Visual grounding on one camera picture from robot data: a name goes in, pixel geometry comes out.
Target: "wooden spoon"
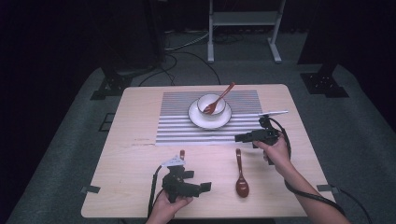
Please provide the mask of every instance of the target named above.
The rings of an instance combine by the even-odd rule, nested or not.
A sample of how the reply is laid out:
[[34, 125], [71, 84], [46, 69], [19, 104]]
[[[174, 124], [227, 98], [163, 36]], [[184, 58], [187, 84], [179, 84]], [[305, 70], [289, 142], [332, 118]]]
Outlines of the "wooden spoon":
[[225, 92], [219, 97], [219, 99], [218, 99], [217, 101], [213, 102], [213, 103], [210, 104], [210, 105], [207, 105], [207, 106], [205, 107], [205, 109], [204, 109], [204, 113], [205, 113], [205, 114], [208, 114], [208, 115], [213, 114], [213, 112], [214, 112], [215, 109], [216, 109], [216, 106], [218, 105], [218, 102], [221, 100], [221, 98], [223, 98], [223, 97], [225, 96], [225, 94], [227, 94], [227, 93], [233, 88], [234, 85], [235, 85], [235, 83], [232, 82], [232, 83], [230, 84], [230, 86], [228, 86], [227, 90], [225, 90]]
[[238, 161], [238, 168], [239, 168], [239, 178], [236, 181], [236, 192], [242, 198], [246, 198], [248, 196], [248, 182], [245, 180], [242, 174], [242, 161], [241, 161], [241, 149], [236, 149], [236, 160]]

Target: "handheld controller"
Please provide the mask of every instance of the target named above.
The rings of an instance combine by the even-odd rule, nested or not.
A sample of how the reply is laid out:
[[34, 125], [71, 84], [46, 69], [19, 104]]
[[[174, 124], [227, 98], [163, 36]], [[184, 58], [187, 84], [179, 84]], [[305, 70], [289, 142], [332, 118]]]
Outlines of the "handheld controller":
[[[184, 150], [180, 151], [180, 157], [184, 160]], [[203, 192], [211, 189], [212, 183], [193, 185], [185, 183], [184, 179], [193, 178], [194, 171], [185, 171], [183, 165], [168, 166], [169, 174], [163, 177], [163, 189], [169, 194], [169, 202], [174, 203], [177, 196], [199, 197]]]
[[[279, 137], [280, 131], [275, 129], [271, 125], [271, 119], [269, 118], [269, 116], [264, 115], [262, 118], [259, 119], [259, 123], [262, 126], [262, 129], [254, 130], [250, 133], [238, 134], [234, 137], [235, 142], [246, 143], [246, 142], [253, 142], [253, 141], [261, 141], [269, 146], [272, 146], [273, 144], [275, 144]], [[284, 129], [282, 129], [282, 133], [285, 134], [285, 138], [287, 138], [286, 131]], [[289, 155], [290, 155], [290, 143], [289, 143], [288, 138], [287, 138], [287, 141], [288, 141], [288, 148], [289, 148]], [[274, 165], [274, 163], [269, 159], [268, 159], [268, 163], [270, 165]]]

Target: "striped placemat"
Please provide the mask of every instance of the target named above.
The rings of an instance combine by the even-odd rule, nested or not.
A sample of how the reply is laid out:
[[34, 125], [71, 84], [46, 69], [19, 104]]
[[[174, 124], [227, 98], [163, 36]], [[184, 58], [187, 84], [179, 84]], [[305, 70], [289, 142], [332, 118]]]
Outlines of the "striped placemat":
[[224, 100], [233, 111], [230, 121], [216, 130], [196, 126], [189, 118], [192, 102], [208, 93], [222, 91], [165, 92], [158, 123], [156, 146], [218, 145], [234, 143], [234, 136], [260, 129], [262, 113], [256, 91], [230, 91]]

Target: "white shelf frame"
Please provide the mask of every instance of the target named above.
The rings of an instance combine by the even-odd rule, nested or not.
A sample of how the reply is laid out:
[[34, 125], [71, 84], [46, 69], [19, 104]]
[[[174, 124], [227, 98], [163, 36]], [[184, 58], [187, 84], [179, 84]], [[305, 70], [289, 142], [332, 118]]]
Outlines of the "white shelf frame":
[[282, 63], [276, 47], [276, 37], [282, 21], [283, 9], [286, 0], [281, 0], [278, 11], [251, 11], [251, 12], [214, 12], [213, 0], [209, 1], [209, 39], [207, 41], [207, 61], [215, 61], [213, 46], [213, 27], [231, 25], [274, 25], [271, 37], [267, 38], [275, 63]]

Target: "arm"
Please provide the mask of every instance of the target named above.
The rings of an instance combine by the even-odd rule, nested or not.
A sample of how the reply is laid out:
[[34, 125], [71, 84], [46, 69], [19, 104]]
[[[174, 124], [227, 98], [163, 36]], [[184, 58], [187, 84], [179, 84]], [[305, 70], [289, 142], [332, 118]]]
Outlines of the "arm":
[[175, 213], [182, 207], [192, 202], [192, 198], [180, 197], [176, 198], [174, 203], [168, 200], [168, 193], [163, 190], [157, 197], [157, 200], [152, 209], [151, 215], [148, 218], [147, 224], [166, 224], [170, 221]]
[[[267, 161], [270, 158], [276, 170], [294, 189], [321, 196], [291, 163], [283, 134], [279, 136], [279, 140], [273, 146], [259, 141], [253, 143], [264, 150], [264, 159]], [[299, 195], [296, 195], [296, 198], [313, 223], [349, 223], [337, 209], [326, 203]]]

